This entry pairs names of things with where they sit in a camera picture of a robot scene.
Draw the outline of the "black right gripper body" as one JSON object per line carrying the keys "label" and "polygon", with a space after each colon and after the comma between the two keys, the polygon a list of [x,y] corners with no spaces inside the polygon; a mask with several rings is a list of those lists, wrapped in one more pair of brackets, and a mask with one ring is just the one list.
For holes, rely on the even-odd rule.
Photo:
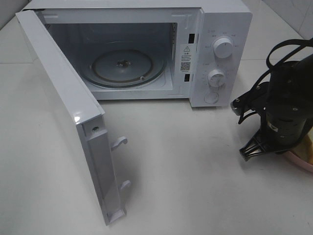
{"label": "black right gripper body", "polygon": [[307,133],[307,118],[280,117],[264,112],[255,143],[261,154],[284,152],[300,144]]}

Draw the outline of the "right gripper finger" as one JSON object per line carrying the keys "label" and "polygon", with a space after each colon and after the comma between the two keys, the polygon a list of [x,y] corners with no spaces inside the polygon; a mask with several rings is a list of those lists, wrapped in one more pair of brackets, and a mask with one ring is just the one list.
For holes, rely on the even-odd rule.
{"label": "right gripper finger", "polygon": [[246,162],[253,157],[266,154],[267,151],[268,143],[261,133],[255,133],[247,144],[239,150]]}

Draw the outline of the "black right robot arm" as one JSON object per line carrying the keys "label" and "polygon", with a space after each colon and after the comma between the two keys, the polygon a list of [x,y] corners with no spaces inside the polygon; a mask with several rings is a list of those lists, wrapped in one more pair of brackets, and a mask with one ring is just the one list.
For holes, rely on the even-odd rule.
{"label": "black right robot arm", "polygon": [[240,149],[245,161],[296,147],[313,127],[313,57],[284,62],[231,108],[238,116],[250,111],[261,118],[259,130]]}

